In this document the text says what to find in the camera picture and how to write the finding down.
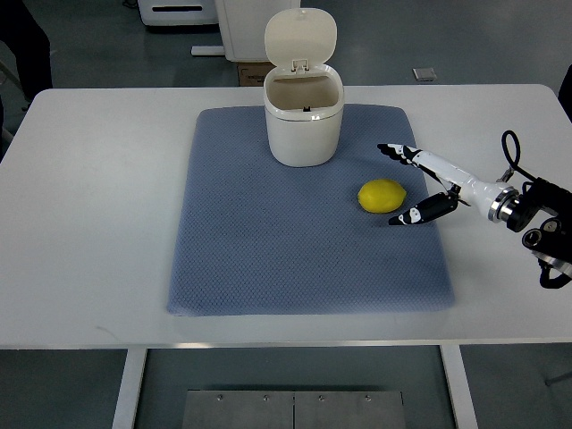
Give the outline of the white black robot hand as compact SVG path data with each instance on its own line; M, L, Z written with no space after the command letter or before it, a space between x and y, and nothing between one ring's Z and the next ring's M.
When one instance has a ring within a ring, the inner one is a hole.
M388 224L429 223L457 209L471 206L493 223L503 220L502 210L516 200L518 191L504 181L485 182L448 160L426 150L398 144L379 144L380 152L404 165L411 165L439 182L445 190L430 196L409 210L393 216Z

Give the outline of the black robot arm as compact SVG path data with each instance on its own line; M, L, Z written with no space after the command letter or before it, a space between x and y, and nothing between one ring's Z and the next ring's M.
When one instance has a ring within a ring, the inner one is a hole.
M543 288L571 283L570 191L541 178L526 182L509 206L506 224L522 234L522 245L536 258Z

